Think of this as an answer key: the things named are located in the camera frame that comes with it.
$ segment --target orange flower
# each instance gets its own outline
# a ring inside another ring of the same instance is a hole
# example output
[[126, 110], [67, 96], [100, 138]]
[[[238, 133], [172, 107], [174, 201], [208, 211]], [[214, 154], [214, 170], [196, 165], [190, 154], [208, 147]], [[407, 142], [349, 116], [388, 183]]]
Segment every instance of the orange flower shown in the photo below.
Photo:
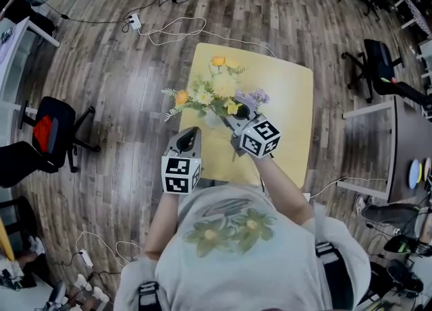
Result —
[[222, 66], [223, 64], [225, 64], [225, 57], [213, 57], [211, 59], [211, 63], [214, 66]]
[[187, 90], [180, 90], [175, 97], [175, 105], [184, 105], [189, 99], [189, 93]]

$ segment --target white flower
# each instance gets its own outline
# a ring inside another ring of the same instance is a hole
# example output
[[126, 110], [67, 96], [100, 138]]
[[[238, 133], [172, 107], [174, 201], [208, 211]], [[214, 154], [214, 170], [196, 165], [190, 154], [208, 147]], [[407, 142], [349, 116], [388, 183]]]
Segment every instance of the white flower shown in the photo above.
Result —
[[204, 89], [204, 86], [201, 86], [195, 94], [195, 99], [200, 104], [210, 105], [211, 101], [213, 100], [213, 95], [211, 93], [207, 92]]

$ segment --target colorful round object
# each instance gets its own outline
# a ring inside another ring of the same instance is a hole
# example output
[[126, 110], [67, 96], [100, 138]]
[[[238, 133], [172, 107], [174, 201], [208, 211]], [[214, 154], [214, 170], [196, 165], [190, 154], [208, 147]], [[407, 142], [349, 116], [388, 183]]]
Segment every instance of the colorful round object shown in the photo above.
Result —
[[432, 164], [432, 160], [431, 160], [430, 157], [428, 157], [426, 159], [425, 168], [424, 168], [424, 171], [423, 171], [425, 181], [427, 181], [427, 177], [429, 176], [429, 174], [431, 172], [431, 164]]
[[421, 165], [421, 163], [418, 164], [418, 179], [417, 179], [417, 183], [420, 183], [421, 177], [422, 177], [422, 170], [423, 170], [423, 166]]
[[410, 173], [408, 176], [408, 185], [410, 189], [414, 189], [417, 185], [417, 179], [419, 178], [419, 160], [411, 162]]

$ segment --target blue disc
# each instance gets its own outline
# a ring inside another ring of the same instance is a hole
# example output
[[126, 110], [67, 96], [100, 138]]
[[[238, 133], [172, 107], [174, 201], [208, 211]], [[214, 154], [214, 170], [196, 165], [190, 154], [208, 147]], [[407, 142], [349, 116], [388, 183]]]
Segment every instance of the blue disc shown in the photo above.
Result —
[[411, 163], [410, 175], [408, 176], [408, 184], [410, 189], [414, 189], [417, 185], [417, 179], [419, 178], [419, 160], [414, 160]]

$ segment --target wooden floor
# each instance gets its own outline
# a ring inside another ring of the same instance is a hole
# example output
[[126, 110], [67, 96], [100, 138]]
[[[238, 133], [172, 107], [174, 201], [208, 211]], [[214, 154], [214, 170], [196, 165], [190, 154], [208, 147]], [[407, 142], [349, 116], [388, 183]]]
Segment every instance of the wooden floor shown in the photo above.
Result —
[[[127, 11], [154, 0], [49, 0], [60, 12], [80, 20], [118, 20]], [[389, 161], [389, 116], [372, 115], [344, 123], [342, 113], [365, 107], [364, 97], [349, 91], [352, 64], [344, 51], [362, 50], [364, 38], [385, 42], [392, 55], [398, 46], [406, 68], [397, 67], [399, 80], [422, 89], [422, 65], [410, 50], [415, 46], [408, 30], [395, 14], [381, 12], [381, 21], [364, 17], [362, 3], [354, 0], [189, 0], [167, 2], [139, 11], [142, 31], [161, 28], [178, 17], [203, 17], [207, 30], [222, 36], [268, 46], [278, 58], [311, 68], [314, 72], [313, 130], [304, 192], [317, 193], [342, 175], [384, 178]], [[160, 89], [185, 87], [195, 46], [208, 42], [266, 53], [252, 45], [227, 42], [214, 36], [190, 36], [180, 43], [156, 47], [147, 37], [123, 24], [80, 24], [54, 13], [61, 46], [43, 44], [34, 55], [21, 99], [37, 107], [43, 96], [69, 103], [77, 113], [96, 108], [80, 137], [99, 144], [101, 153], [78, 149], [80, 171], [71, 174], [68, 164], [58, 174], [33, 173], [13, 189], [14, 195], [30, 199], [40, 220], [49, 258], [70, 260], [82, 231], [99, 234], [114, 248], [117, 241], [143, 245], [151, 216], [161, 195], [160, 157], [167, 140], [178, 129], [179, 118], [163, 122], [172, 106]], [[200, 22], [179, 22], [173, 31], [187, 32]], [[166, 41], [166, 36], [156, 38]], [[377, 96], [375, 102], [385, 100]], [[14, 140], [30, 140], [30, 128], [17, 132]], [[368, 185], [384, 188], [382, 181]], [[353, 212], [355, 193], [327, 188], [316, 201], [329, 214], [345, 222], [366, 248], [377, 232], [365, 227]], [[383, 240], [370, 251], [378, 253]], [[110, 251], [95, 237], [83, 235], [80, 246], [90, 252], [96, 271], [120, 271]], [[119, 251], [133, 256], [138, 249], [121, 244]], [[70, 267], [52, 268], [53, 280], [71, 283], [76, 273], [85, 275], [78, 259]], [[110, 296], [119, 276], [103, 275]], [[98, 279], [92, 283], [101, 285]]]

